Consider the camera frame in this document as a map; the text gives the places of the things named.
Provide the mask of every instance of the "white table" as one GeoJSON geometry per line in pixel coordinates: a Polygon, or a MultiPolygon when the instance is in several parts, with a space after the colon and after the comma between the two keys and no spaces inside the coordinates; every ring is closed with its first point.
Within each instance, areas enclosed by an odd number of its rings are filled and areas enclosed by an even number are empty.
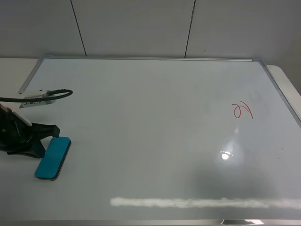
{"type": "MultiPolygon", "coordinates": [[[[275,66],[269,66],[269,69],[271,70],[279,87],[281,88],[281,90],[285,94],[285,96],[288,98],[288,100],[291,103],[291,105],[293,106],[293,108],[296,110],[296,112],[298,112],[298,114],[300,114],[300,103],[301,102],[300,102],[300,96],[297,93],[297,91],[293,88],[292,84],[289,82],[289,80],[286,78],[286,76],[284,75],[284,73],[282,72],[282,70],[280,68],[275,67],[275,66]]],[[[20,83],[22,84],[23,81],[25,81],[25,79],[26,79],[26,76],[23,75],[23,77],[20,79],[20,80],[22,80],[22,82],[20,81],[20,83]]],[[[13,90],[14,92],[17,92],[18,87],[11,87],[11,90],[13,90]]]]}

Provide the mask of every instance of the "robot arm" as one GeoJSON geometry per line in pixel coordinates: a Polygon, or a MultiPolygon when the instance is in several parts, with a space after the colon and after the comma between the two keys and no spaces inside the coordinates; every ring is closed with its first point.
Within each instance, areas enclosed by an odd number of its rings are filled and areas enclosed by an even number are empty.
{"type": "Polygon", "coordinates": [[[52,104],[56,99],[71,94],[71,90],[40,90],[20,93],[11,98],[0,97],[0,101],[10,101],[0,102],[0,150],[6,151],[7,154],[23,154],[35,158],[44,157],[45,148],[40,140],[49,136],[58,137],[60,129],[56,125],[31,123],[18,112],[18,109],[52,104]],[[67,92],[67,94],[54,95],[63,92],[67,92]]]}

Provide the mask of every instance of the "white surface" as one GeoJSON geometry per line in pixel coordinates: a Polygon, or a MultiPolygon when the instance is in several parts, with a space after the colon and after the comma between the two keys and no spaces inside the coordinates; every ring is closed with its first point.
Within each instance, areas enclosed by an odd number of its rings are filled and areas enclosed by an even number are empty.
{"type": "MultiPolygon", "coordinates": [[[[37,63],[37,59],[0,58],[0,95],[5,97],[19,91],[37,63]]],[[[268,65],[278,86],[283,91],[298,115],[301,114],[301,96],[281,68],[268,65]]]]}
{"type": "Polygon", "coordinates": [[[301,130],[258,63],[48,59],[28,90],[61,88],[74,94],[22,109],[71,138],[61,175],[40,181],[39,161],[1,153],[1,220],[300,218],[290,208],[110,205],[116,197],[301,198],[301,130]],[[244,109],[233,115],[239,100],[254,119],[244,109]]]}

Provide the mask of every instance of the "black cable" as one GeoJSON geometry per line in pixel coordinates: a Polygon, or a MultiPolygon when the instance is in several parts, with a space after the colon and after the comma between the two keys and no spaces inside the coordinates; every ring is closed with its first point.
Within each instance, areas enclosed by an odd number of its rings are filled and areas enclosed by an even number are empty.
{"type": "Polygon", "coordinates": [[[72,93],[73,93],[73,91],[70,90],[70,89],[57,89],[57,90],[48,91],[46,93],[46,95],[49,96],[49,97],[36,97],[36,98],[6,98],[6,97],[0,97],[0,101],[2,101],[2,102],[13,102],[13,103],[26,103],[26,102],[58,100],[58,99],[68,97],[72,93]],[[54,94],[59,94],[59,93],[66,93],[66,94],[59,95],[59,96],[53,96],[54,94]]]}

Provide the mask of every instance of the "whiteboard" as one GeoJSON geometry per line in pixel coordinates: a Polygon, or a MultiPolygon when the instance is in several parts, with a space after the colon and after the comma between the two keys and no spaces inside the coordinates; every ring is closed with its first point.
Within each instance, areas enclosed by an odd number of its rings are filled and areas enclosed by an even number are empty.
{"type": "Polygon", "coordinates": [[[301,219],[301,130],[260,61],[46,58],[39,89],[73,90],[20,110],[72,145],[56,181],[1,153],[0,220],[301,219]]]}

